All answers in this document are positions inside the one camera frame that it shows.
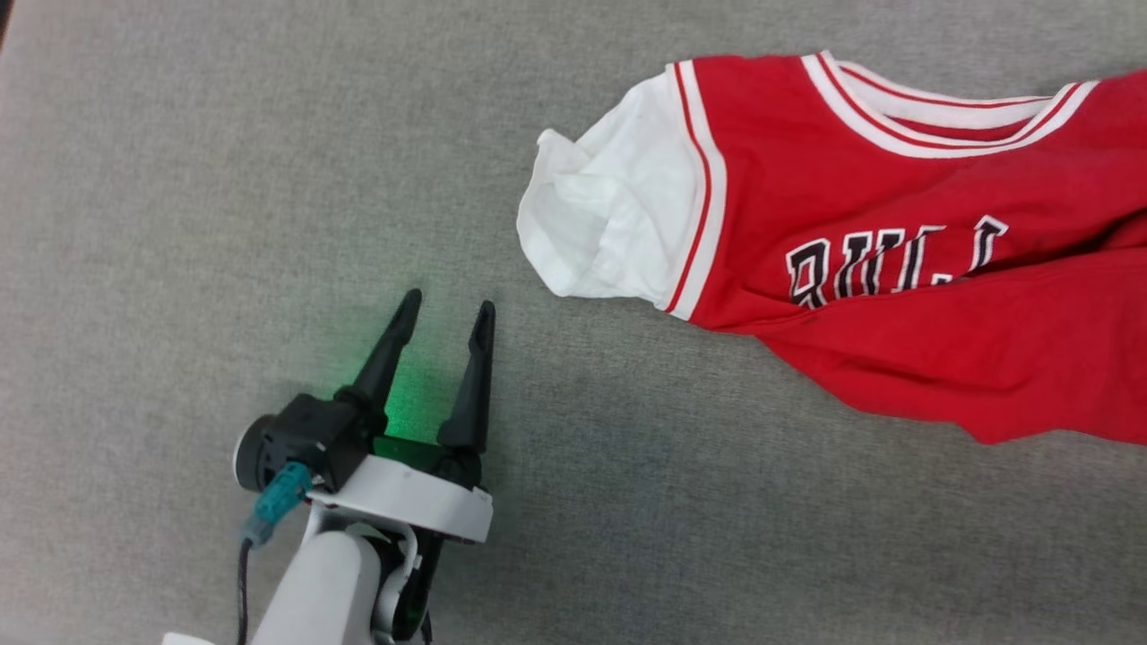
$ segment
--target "gray fabric surface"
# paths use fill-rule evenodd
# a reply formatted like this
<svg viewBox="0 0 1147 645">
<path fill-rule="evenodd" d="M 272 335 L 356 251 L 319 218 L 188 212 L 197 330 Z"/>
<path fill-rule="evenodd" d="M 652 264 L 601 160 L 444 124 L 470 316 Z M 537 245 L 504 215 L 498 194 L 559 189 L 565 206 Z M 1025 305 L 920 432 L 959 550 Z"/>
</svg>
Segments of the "gray fabric surface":
<svg viewBox="0 0 1147 645">
<path fill-rule="evenodd" d="M 1147 642 L 1147 450 L 856 413 L 748 339 L 549 295 L 517 199 L 669 61 L 830 48 L 1047 92 L 1147 65 L 1140 0 L 21 0 L 0 54 L 0 639 L 233 639 L 231 451 L 404 290 L 429 436 L 499 305 L 489 544 L 440 643 Z M 265 608 L 302 513 L 253 561 Z"/>
</svg>

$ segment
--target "red jersey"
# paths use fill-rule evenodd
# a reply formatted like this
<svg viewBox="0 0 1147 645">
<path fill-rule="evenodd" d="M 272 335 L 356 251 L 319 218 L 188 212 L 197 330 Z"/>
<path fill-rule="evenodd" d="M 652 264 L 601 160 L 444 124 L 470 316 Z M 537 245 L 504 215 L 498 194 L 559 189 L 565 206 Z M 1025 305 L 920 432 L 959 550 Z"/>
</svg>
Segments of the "red jersey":
<svg viewBox="0 0 1147 645">
<path fill-rule="evenodd" d="M 1147 72 L 982 101 L 674 63 L 543 134 L 518 232 L 556 294 L 757 336 L 859 410 L 1147 443 L 1144 104 Z"/>
</svg>

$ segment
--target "red fabric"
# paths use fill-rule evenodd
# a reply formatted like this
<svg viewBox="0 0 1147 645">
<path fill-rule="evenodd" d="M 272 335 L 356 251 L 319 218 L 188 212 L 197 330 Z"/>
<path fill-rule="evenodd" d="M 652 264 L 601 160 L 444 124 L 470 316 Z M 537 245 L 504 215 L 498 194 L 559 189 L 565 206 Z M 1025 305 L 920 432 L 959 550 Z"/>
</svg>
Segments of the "red fabric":
<svg viewBox="0 0 1147 645">
<path fill-rule="evenodd" d="M 757 336 L 866 412 L 989 443 L 1062 428 L 1147 444 L 1147 72 L 1101 81 L 1028 146 L 914 158 L 849 129 L 798 59 L 694 68 L 727 195 L 690 322 Z M 984 216 L 1007 230 L 970 271 Z M 921 226 L 943 230 L 924 238 L 919 286 L 892 293 Z M 845 236 L 881 230 L 906 239 L 882 254 L 879 295 L 863 295 L 861 263 L 856 295 L 837 297 Z M 825 302 L 802 306 L 787 254 L 816 240 Z"/>
</svg>

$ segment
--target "white fabric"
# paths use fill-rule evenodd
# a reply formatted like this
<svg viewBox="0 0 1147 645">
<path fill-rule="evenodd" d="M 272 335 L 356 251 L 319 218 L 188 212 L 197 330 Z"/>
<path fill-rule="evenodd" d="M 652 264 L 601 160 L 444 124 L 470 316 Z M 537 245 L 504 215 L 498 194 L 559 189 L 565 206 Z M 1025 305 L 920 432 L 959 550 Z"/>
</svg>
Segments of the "white fabric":
<svg viewBox="0 0 1147 645">
<path fill-rule="evenodd" d="M 703 189 L 690 146 L 670 72 L 630 90 L 576 142 L 541 133 L 517 232 L 549 290 L 665 309 Z"/>
</svg>

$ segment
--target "white and red collar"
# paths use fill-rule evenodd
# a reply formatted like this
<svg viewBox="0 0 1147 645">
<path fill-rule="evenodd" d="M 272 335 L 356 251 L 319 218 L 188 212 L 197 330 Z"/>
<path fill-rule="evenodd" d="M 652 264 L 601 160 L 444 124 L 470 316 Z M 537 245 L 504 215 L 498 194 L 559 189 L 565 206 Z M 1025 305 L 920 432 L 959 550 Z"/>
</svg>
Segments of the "white and red collar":
<svg viewBox="0 0 1147 645">
<path fill-rule="evenodd" d="M 817 91 L 840 119 L 881 148 L 908 157 L 955 158 L 1001 153 L 1047 137 L 1071 117 L 1098 81 L 1070 83 L 1054 96 L 972 100 L 892 83 L 829 52 L 803 56 Z M 992 130 L 1027 122 L 994 141 L 938 137 L 895 119 L 958 130 Z"/>
</svg>

